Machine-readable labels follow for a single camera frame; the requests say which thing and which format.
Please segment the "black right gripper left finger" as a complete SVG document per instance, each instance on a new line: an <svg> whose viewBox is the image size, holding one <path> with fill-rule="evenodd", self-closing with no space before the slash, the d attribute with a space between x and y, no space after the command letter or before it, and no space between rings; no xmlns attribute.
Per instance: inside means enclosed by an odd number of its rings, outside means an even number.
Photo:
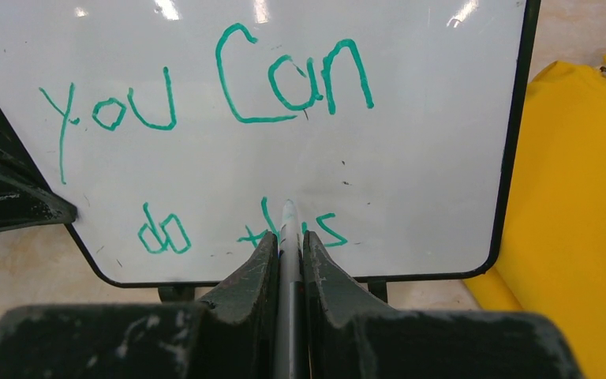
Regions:
<svg viewBox="0 0 606 379"><path fill-rule="evenodd" d="M267 233L197 300L14 308L0 318L0 378L269 378L278 276Z"/></svg>

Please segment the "black framed whiteboard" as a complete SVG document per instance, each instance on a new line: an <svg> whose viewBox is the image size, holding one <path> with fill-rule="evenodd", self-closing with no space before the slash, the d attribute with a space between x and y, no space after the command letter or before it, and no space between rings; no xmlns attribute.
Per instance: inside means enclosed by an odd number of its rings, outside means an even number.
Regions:
<svg viewBox="0 0 606 379"><path fill-rule="evenodd" d="M0 115L117 287L282 223L350 275L496 260L537 1L0 1Z"/></svg>

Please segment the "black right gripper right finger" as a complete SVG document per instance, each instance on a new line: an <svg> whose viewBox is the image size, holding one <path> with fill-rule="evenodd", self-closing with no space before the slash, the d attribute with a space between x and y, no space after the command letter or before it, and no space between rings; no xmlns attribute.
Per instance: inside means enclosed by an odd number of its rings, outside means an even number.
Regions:
<svg viewBox="0 0 606 379"><path fill-rule="evenodd" d="M580 378L563 334L536 313L397 310L302 243L315 378Z"/></svg>

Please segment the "green whiteboard marker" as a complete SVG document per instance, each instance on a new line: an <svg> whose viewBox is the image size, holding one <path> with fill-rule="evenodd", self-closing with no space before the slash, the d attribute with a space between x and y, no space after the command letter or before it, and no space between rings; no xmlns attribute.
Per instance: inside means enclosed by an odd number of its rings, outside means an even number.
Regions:
<svg viewBox="0 0 606 379"><path fill-rule="evenodd" d="M275 334L273 378L306 378L304 289L301 288L300 223L292 200L282 209L279 241L279 300Z"/></svg>

